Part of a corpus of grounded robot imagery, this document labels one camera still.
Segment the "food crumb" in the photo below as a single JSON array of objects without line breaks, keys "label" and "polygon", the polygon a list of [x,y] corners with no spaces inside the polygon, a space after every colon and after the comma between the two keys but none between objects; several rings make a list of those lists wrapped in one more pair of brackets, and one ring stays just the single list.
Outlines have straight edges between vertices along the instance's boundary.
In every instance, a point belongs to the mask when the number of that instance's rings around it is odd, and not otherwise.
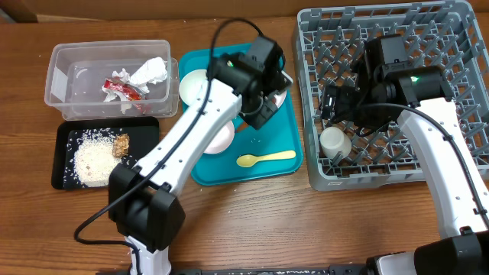
[{"label": "food crumb", "polygon": [[129,152],[129,135],[121,134],[115,137],[112,154],[114,157],[123,157]]}]

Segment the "clear plastic container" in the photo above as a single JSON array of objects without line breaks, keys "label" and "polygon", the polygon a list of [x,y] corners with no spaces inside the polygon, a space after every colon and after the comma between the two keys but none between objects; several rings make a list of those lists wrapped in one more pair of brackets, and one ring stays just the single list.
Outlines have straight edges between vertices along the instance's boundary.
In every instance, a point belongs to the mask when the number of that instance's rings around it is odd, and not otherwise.
[{"label": "clear plastic container", "polygon": [[[132,75],[154,57],[167,62],[168,77],[156,85],[148,83],[150,92],[145,100],[103,102],[105,78],[122,68]],[[176,114],[178,86],[178,62],[170,57],[170,44],[165,40],[59,44],[53,50],[47,70],[44,101],[60,110],[66,120],[143,115],[162,118]],[[132,104],[132,107],[123,113],[122,104]]]}]

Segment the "dish rack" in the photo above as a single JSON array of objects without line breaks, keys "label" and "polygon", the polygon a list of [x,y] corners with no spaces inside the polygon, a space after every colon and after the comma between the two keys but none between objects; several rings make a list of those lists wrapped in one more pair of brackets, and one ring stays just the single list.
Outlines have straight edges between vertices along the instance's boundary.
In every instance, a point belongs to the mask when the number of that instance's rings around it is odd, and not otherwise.
[{"label": "dish rack", "polygon": [[293,46],[311,186],[332,191],[425,180],[415,152],[395,122],[387,132],[367,137],[355,135],[351,122],[336,125],[351,138],[351,153],[343,160],[327,158],[319,146],[327,122],[319,112],[325,87],[354,86],[352,60],[362,55],[365,42],[388,34],[403,37],[415,67],[444,69],[456,96],[461,131],[481,175],[489,179],[487,50],[470,4],[440,1],[299,12]]}]

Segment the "red wrapper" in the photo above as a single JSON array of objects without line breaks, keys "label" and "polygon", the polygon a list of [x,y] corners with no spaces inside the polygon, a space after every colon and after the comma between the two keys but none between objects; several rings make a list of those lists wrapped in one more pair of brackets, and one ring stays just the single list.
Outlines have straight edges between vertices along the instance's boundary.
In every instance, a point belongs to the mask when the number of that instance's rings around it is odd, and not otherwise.
[{"label": "red wrapper", "polygon": [[[124,83],[117,78],[105,79],[104,88],[122,93],[127,99],[129,99],[129,101],[145,99],[144,93],[138,91],[138,88]],[[134,104],[134,106],[136,106],[138,110],[146,112],[146,110],[143,110],[142,105]]]}]

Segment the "yellow spoon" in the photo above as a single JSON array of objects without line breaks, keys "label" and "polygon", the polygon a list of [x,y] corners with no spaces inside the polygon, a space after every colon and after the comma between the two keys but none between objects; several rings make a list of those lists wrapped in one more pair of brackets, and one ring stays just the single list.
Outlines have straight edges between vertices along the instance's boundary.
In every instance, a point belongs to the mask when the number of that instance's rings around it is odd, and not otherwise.
[{"label": "yellow spoon", "polygon": [[296,157],[296,151],[294,150],[286,150],[283,152],[275,153],[275,154],[268,154],[264,156],[254,156],[252,154],[246,154],[243,156],[240,156],[237,160],[236,163],[240,167],[252,167],[254,166],[258,161],[264,161],[264,160],[288,160],[291,158]]}]

